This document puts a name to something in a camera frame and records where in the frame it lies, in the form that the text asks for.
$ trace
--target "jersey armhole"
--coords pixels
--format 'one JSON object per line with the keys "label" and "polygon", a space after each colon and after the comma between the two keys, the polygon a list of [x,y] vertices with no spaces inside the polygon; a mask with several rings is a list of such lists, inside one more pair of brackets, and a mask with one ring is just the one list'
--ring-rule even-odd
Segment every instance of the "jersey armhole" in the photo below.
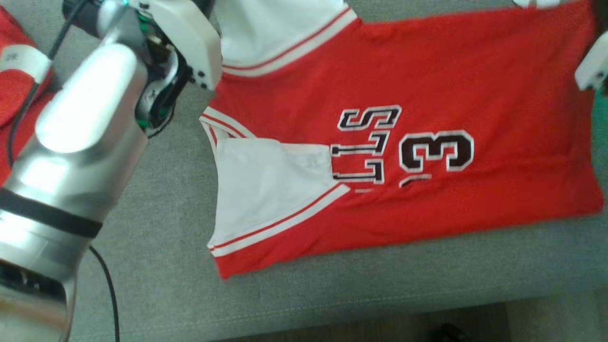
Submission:
{"label": "jersey armhole", "polygon": [[218,202],[207,245],[215,257],[287,231],[350,191],[333,179],[325,145],[223,139],[215,159]]}
{"label": "jersey armhole", "polygon": [[209,125],[202,118],[199,118],[199,121],[201,122],[205,133],[207,133],[207,138],[209,139],[209,144],[211,145],[211,150],[213,151],[213,156],[215,157],[217,154],[218,141],[222,139],[234,138],[234,136],[231,136],[228,132],[222,129]]}
{"label": "jersey armhole", "polygon": [[207,107],[199,120],[201,123],[219,128],[235,138],[256,138],[255,134],[240,122],[212,107]]}

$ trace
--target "white fabric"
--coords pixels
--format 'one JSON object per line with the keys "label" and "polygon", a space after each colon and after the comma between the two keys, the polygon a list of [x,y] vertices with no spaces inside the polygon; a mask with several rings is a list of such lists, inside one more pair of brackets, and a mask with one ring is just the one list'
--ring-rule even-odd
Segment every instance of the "white fabric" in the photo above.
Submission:
{"label": "white fabric", "polygon": [[35,47],[29,45],[9,45],[0,56],[0,72],[20,70],[33,77],[36,83],[42,83],[49,73],[51,60]]}
{"label": "white fabric", "polygon": [[344,27],[347,27],[355,19],[357,19],[357,14],[353,10],[348,10],[339,15],[337,20],[333,21],[329,26],[324,27],[321,32],[311,36],[309,39],[303,41],[302,44],[298,44],[295,48],[289,50],[279,58],[271,60],[269,63],[264,63],[256,68],[250,69],[235,69],[225,66],[223,70],[233,75],[246,77],[256,77],[268,74],[269,72],[278,70],[293,61],[296,61],[298,58],[305,56],[321,44],[332,39],[333,36],[340,33]]}
{"label": "white fabric", "polygon": [[202,117],[199,118],[199,121],[201,122],[203,129],[205,129],[205,133],[207,133],[209,143],[211,143],[211,150],[213,151],[213,155],[215,156],[218,141],[220,139],[229,139],[230,136],[225,131],[218,130],[213,126],[209,125],[202,119]]}
{"label": "white fabric", "polygon": [[268,61],[347,9],[343,0],[221,0],[214,7],[228,66]]}
{"label": "white fabric", "polygon": [[305,207],[305,210],[301,212],[297,212],[295,215],[290,215],[281,220],[277,220],[274,224],[267,225],[268,229],[261,230],[256,234],[252,234],[250,236],[245,237],[244,239],[237,240],[233,243],[230,243],[226,246],[221,246],[219,248],[214,248],[211,250],[211,254],[215,257],[225,256],[232,252],[241,250],[247,246],[251,246],[255,243],[263,241],[264,239],[268,239],[274,235],[277,235],[280,232],[283,232],[298,223],[304,222],[307,219],[311,218],[321,210],[325,209],[331,203],[336,201],[341,196],[348,193],[350,188],[344,184],[338,185],[335,189],[331,190],[329,193],[324,194],[322,197],[314,200],[308,206]]}
{"label": "white fabric", "polygon": [[338,184],[325,145],[222,139],[216,165],[218,205],[209,248],[298,213]]}
{"label": "white fabric", "polygon": [[521,7],[537,7],[540,9],[546,9],[547,7],[555,7],[559,5],[561,0],[513,0],[517,5]]}
{"label": "white fabric", "polygon": [[255,135],[238,121],[211,107],[205,109],[199,120],[201,123],[206,122],[213,127],[224,130],[236,138],[255,138]]}

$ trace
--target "red basketball jersey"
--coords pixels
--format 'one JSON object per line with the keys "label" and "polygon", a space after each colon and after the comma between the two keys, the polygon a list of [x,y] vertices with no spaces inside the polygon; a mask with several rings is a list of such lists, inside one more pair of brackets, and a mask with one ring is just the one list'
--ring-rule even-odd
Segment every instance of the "red basketball jersey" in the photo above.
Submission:
{"label": "red basketball jersey", "polygon": [[[33,58],[27,56],[19,56],[15,52],[15,46],[32,46],[34,43],[26,36],[23,29],[16,19],[0,6],[0,143],[3,147],[7,145],[10,129],[13,118],[19,112],[21,105],[25,102],[30,88],[34,84],[34,79],[28,73],[14,68],[5,68],[7,62],[11,62],[18,58],[24,58],[32,61]],[[17,66],[28,67],[27,63],[15,63]],[[52,98],[52,94],[43,94],[50,83],[51,73],[46,78],[46,81],[40,86],[39,93],[36,95],[36,101],[30,107],[29,112],[25,115],[15,136],[14,148],[15,154],[18,154],[30,139],[36,119],[40,112],[44,109],[46,103]],[[10,167],[6,157],[6,148],[0,153],[0,183],[3,183],[10,175]]]}
{"label": "red basketball jersey", "polygon": [[224,76],[201,116],[222,277],[602,209],[593,93],[574,80],[589,1],[374,24],[341,1],[302,3],[294,24],[265,0],[219,11],[228,23],[257,6],[248,29],[223,27]]}

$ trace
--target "gray fabric surface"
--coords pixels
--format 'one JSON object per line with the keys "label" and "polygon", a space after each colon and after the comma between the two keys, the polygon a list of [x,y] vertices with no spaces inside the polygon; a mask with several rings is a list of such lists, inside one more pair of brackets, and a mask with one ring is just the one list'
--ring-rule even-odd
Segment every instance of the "gray fabric surface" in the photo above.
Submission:
{"label": "gray fabric surface", "polygon": [[[353,0],[370,21],[511,5],[509,0]],[[0,0],[43,51],[60,0]],[[65,79],[95,47],[73,30],[55,69]],[[197,342],[349,319],[506,301],[608,284],[608,214],[412,245],[304,258],[223,282],[205,245],[216,172],[198,124],[210,94],[188,88],[153,139],[94,242],[116,286],[123,340]],[[596,131],[608,191],[608,116]],[[112,341],[103,273],[89,254],[78,274],[72,341]]]}
{"label": "gray fabric surface", "polygon": [[605,342],[608,321],[601,320],[606,290],[552,296],[506,304],[511,342]]}

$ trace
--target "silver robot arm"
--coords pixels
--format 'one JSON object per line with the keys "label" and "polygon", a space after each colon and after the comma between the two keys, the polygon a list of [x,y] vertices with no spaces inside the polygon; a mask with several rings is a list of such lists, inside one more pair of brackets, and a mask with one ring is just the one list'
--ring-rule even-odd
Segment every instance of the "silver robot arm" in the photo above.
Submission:
{"label": "silver robot arm", "polygon": [[592,0],[598,39],[575,72],[580,90],[608,91],[608,0]]}
{"label": "silver robot arm", "polygon": [[146,147],[144,128],[167,119],[187,81],[219,81],[219,36],[194,3],[126,5],[91,0],[77,24],[102,43],[45,107],[0,189],[3,341],[67,341],[78,266]]}

